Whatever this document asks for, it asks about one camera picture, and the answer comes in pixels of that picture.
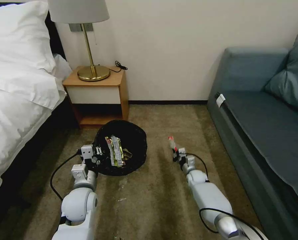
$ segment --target sofa armrest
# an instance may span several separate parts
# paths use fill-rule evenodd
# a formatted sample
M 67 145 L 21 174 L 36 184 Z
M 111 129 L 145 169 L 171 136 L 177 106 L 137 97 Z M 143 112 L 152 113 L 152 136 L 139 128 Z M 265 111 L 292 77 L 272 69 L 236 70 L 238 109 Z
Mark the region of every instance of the sofa armrest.
M 286 48 L 227 48 L 209 99 L 223 91 L 261 91 L 285 67 L 288 53 Z

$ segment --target white wall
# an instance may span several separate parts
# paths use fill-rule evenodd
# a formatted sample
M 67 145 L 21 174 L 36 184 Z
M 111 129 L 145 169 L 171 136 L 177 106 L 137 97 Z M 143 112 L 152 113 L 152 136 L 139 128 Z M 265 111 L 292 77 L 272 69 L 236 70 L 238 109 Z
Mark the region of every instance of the white wall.
M 205 100 L 226 47 L 291 47 L 298 33 L 298 0 L 106 2 L 90 47 L 96 64 L 129 68 L 130 100 Z M 57 29 L 70 65 L 87 65 L 82 33 Z

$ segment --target black trash bag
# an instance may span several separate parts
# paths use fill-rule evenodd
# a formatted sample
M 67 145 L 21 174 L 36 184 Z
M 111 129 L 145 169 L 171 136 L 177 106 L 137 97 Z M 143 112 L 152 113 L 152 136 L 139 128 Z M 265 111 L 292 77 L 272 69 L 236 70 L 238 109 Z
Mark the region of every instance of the black trash bag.
M 132 154 L 132 157 L 125 161 L 124 166 L 111 165 L 110 150 L 105 137 L 112 135 L 120 138 L 122 149 L 127 149 Z M 104 175 L 125 176 L 137 170 L 146 161 L 147 135 L 143 129 L 128 121 L 113 120 L 102 126 L 93 145 L 100 146 L 105 157 L 97 167 L 98 172 Z

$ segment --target black bed frame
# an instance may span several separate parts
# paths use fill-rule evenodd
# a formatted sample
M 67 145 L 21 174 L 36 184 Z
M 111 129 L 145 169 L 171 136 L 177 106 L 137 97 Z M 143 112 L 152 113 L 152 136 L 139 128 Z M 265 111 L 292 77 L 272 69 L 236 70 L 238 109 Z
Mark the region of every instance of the black bed frame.
M 8 4 L 21 3 L 0 3 L 0 6 Z M 60 54 L 66 59 L 56 26 L 54 22 L 51 21 L 49 13 L 45 23 L 49 30 L 52 53 Z M 35 136 L 26 143 L 25 147 L 19 152 L 8 170 L 2 175 L 1 178 L 3 179 L 3 182 L 0 187 L 0 222 L 11 205 L 17 204 L 26 207 L 26 205 L 30 204 L 19 197 L 18 191 L 28 177 L 30 170 L 35 166 L 35 162 L 40 156 L 44 146 L 52 137 L 53 130 L 76 126 L 77 123 L 72 108 L 70 107 L 70 102 L 66 97 L 65 100 L 52 112 L 47 121 L 40 127 Z

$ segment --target bedside table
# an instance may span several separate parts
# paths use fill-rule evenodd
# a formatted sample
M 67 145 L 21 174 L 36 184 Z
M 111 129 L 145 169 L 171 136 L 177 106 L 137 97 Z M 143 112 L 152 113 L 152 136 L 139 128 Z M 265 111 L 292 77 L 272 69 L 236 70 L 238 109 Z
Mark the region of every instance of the bedside table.
M 126 72 L 110 71 L 108 78 L 85 82 L 78 78 L 77 67 L 63 82 L 80 128 L 104 125 L 115 119 L 128 120 L 129 96 Z

